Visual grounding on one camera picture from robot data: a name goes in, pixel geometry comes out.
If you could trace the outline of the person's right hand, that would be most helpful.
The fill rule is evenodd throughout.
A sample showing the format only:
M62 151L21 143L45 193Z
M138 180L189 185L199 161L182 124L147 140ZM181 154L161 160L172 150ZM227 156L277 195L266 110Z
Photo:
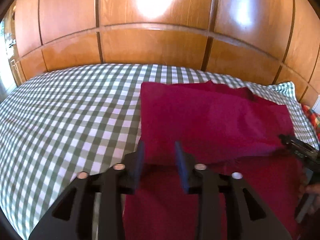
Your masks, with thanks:
M319 182L312 182L312 175L311 170L304 168L300 178L299 199L306 195L306 201L301 208L303 215L313 215L319 209Z

